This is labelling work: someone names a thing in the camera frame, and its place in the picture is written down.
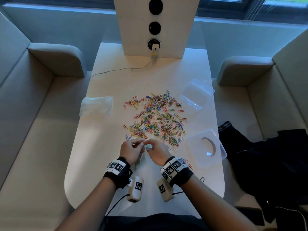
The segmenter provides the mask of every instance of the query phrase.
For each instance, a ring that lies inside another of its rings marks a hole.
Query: sofa
[[[279,130],[303,128],[308,133],[308,30],[272,58],[226,59],[212,83],[218,125],[230,121],[251,142],[276,137]],[[225,200],[260,208],[241,190],[227,159],[223,166]]]
[[[91,72],[81,51],[33,43],[0,13],[0,230],[54,230]]]

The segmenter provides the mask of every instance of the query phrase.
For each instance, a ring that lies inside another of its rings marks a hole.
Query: hand
[[[164,166],[167,159],[169,159],[172,155],[168,151],[166,144],[158,141],[158,140],[146,140],[143,142],[144,144],[152,144],[153,148],[148,149],[149,155],[155,164],[160,166]]]
[[[136,162],[139,154],[145,151],[143,144],[144,139],[127,140],[121,145],[120,157],[124,157],[126,161],[132,165]]]

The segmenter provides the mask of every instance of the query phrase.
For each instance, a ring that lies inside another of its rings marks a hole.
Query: plastic container
[[[193,79],[181,93],[180,98],[192,107],[202,110],[215,90],[205,81]]]
[[[207,167],[227,157],[224,147],[212,129],[197,133],[186,140],[199,167]]]

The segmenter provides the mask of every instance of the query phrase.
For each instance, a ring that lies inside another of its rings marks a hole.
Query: table
[[[149,57],[124,56],[121,44],[101,43],[92,74],[125,67],[143,67],[149,61]],[[180,116],[189,120],[189,123],[184,125],[185,138],[207,129],[213,129],[218,135],[213,96],[202,111],[180,99],[180,93],[193,78],[204,80],[212,86],[206,50],[185,49],[182,59],[158,57],[153,64],[141,70],[114,71],[90,79],[86,97],[112,96],[113,107],[111,116],[80,117],[64,180],[65,194],[74,208],[77,208],[98,184],[108,163],[118,158],[120,146],[126,140],[125,134],[129,134],[129,130],[122,125],[131,125],[138,112],[129,106],[127,110],[123,107],[124,101],[129,101],[131,97],[137,95],[142,98],[151,92],[164,94],[168,89],[172,97],[183,103],[181,109],[185,112]],[[193,155],[188,153],[185,142],[180,144],[177,153],[171,153],[188,159],[194,167],[194,174],[199,178],[204,177],[204,183],[223,197],[225,181],[221,161],[208,168],[199,168]],[[157,213],[172,213],[200,218],[184,193],[176,195],[167,203],[162,200],[156,185],[156,181],[162,177],[160,169],[146,153],[144,164],[133,173],[133,176],[144,179],[141,200],[131,203],[123,199],[110,212],[110,216],[146,217]],[[127,194],[127,190],[128,188],[117,190],[109,209]],[[179,191],[181,188],[175,185],[174,192]]]

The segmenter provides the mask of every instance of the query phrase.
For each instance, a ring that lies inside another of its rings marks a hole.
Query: sofa armrest
[[[274,65],[271,58],[234,56],[221,66],[217,82],[221,86],[248,86]]]
[[[74,46],[31,43],[28,50],[54,75],[84,77],[87,73],[83,54]]]

